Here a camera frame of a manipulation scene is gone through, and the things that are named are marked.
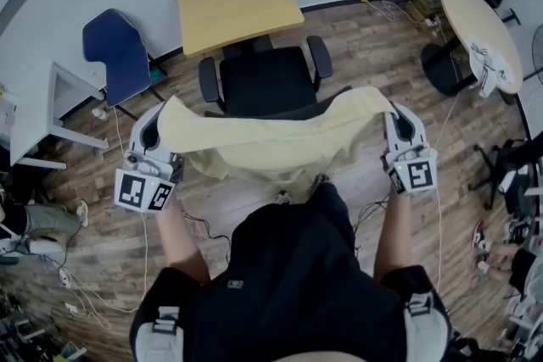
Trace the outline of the person's left forearm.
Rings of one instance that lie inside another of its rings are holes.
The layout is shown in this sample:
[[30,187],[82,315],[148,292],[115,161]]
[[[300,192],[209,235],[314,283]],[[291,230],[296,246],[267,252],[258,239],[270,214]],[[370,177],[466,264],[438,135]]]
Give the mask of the person's left forearm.
[[156,220],[167,265],[182,271],[200,285],[210,282],[208,266],[194,241],[182,206],[171,200]]

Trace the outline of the person's black shirt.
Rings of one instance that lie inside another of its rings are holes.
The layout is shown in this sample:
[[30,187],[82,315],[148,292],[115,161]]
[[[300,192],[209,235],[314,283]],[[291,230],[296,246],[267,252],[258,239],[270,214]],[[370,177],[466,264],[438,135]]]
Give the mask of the person's black shirt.
[[164,268],[132,323],[137,362],[273,362],[346,354],[442,362],[451,327],[420,265],[374,281],[353,237],[304,205],[271,204],[232,235],[227,269],[200,285]]

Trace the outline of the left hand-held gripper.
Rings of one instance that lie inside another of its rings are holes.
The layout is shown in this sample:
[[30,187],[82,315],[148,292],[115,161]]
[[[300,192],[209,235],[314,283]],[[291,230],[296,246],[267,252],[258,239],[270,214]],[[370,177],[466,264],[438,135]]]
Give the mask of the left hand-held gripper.
[[158,214],[182,180],[184,161],[160,146],[158,118],[164,104],[147,110],[132,127],[130,149],[123,166],[115,171],[115,205]]

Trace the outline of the person's dark trousers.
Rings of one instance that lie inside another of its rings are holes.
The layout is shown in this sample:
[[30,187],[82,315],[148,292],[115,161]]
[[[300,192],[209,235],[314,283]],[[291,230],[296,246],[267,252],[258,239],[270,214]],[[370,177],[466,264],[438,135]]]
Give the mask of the person's dark trousers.
[[350,223],[349,210],[344,200],[340,197],[336,186],[331,181],[320,183],[306,204],[318,213],[323,214],[349,237],[354,235]]

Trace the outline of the blue plastic chair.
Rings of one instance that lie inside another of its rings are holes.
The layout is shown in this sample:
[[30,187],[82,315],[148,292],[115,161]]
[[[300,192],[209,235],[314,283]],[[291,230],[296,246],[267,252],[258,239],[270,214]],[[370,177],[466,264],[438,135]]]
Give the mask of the blue plastic chair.
[[161,102],[149,78],[151,68],[166,70],[152,57],[138,29],[115,8],[109,8],[88,22],[82,30],[82,50],[86,61],[105,66],[105,97],[109,107],[126,116],[136,116],[122,104],[149,91]]

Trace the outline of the black swivel chair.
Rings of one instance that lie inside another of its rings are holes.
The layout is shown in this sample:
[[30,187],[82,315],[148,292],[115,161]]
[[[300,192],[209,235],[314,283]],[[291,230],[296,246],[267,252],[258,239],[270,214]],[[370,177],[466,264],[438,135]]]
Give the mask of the black swivel chair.
[[490,201],[484,204],[484,209],[492,210],[496,192],[506,175],[510,172],[517,172],[528,164],[534,164],[538,158],[543,156],[543,132],[535,139],[507,139],[501,147],[493,146],[491,152],[495,152],[495,162],[490,160],[490,157],[478,144],[473,146],[473,150],[482,155],[490,174],[477,184],[469,184],[467,189],[473,192],[482,186],[491,184]]

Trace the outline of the black round table base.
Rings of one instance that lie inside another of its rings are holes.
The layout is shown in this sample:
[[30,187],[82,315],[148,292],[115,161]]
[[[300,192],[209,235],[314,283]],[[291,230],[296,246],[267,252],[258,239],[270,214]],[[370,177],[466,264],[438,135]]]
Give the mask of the black round table base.
[[460,40],[454,36],[444,46],[427,44],[420,54],[426,78],[438,92],[447,97],[454,97],[476,82],[473,73],[462,78],[459,65],[451,57],[453,50],[460,45]]

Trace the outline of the white rectangular table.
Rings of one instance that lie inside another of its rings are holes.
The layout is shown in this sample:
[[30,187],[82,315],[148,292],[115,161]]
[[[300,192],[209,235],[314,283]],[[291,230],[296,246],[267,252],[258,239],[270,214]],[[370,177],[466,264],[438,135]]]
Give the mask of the white rectangular table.
[[20,101],[16,103],[14,126],[10,133],[9,152],[12,166],[21,164],[51,170],[65,170],[67,168],[65,163],[27,156],[42,139],[49,135],[101,150],[109,148],[107,140],[69,130],[55,119],[55,87],[58,78],[90,97],[97,100],[104,99],[104,95],[97,88],[55,62],[45,62],[37,69],[37,72],[31,75],[29,85],[23,91]]

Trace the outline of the black white sneaker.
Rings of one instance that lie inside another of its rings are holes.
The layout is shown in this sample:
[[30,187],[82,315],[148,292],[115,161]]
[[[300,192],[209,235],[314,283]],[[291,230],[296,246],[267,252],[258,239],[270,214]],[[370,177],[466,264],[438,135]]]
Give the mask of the black white sneaker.
[[524,216],[522,219],[511,220],[505,229],[506,240],[510,244],[522,245],[531,232],[532,217]]

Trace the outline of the person's right forearm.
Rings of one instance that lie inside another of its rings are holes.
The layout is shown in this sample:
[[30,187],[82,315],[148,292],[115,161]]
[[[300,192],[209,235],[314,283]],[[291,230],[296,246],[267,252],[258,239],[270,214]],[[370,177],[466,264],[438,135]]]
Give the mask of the person's right forearm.
[[388,273],[412,265],[411,197],[390,189],[383,227],[374,262],[373,278],[381,281]]

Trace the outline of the black office chair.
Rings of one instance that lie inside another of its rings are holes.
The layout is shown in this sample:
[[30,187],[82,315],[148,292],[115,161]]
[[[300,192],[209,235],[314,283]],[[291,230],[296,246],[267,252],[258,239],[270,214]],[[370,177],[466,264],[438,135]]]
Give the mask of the black office chair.
[[207,118],[309,120],[323,114],[332,101],[352,89],[345,86],[319,101],[323,79],[333,75],[332,60],[319,36],[306,38],[315,74],[311,75],[301,47],[274,48],[261,37],[253,46],[227,49],[216,64],[212,57],[199,63],[199,87],[204,100],[218,113]]

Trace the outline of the yellow square wooden table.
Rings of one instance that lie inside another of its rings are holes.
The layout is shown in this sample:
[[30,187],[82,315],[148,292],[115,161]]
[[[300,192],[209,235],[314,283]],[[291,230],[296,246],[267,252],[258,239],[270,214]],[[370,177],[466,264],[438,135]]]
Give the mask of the yellow square wooden table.
[[182,48],[187,57],[305,23],[296,0],[177,0],[177,3]]

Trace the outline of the round light wooden table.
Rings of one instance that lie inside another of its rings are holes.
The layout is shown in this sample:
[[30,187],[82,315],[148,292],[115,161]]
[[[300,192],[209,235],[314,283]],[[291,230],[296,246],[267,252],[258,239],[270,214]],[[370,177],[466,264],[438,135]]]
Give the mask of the round light wooden table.
[[469,51],[472,42],[482,43],[503,57],[511,79],[498,83],[505,93],[517,93],[523,84],[523,69],[515,42],[500,17],[484,0],[441,0],[451,28]]

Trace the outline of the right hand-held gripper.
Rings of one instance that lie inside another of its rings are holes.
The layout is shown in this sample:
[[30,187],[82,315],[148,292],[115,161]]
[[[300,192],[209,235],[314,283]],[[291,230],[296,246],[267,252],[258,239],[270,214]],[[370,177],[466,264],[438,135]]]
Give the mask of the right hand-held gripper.
[[[384,114],[386,154],[383,168],[398,195],[412,195],[437,187],[437,152],[429,146],[422,120],[406,106],[393,103]],[[403,151],[400,148],[415,146]]]

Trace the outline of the pale yellow clothes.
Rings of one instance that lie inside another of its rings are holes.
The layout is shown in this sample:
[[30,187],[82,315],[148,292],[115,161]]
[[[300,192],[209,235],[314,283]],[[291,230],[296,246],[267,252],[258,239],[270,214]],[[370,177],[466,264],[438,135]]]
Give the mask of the pale yellow clothes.
[[286,185],[355,163],[374,124],[394,112],[372,86],[339,94],[308,120],[208,118],[172,97],[160,110],[158,132],[203,175]]

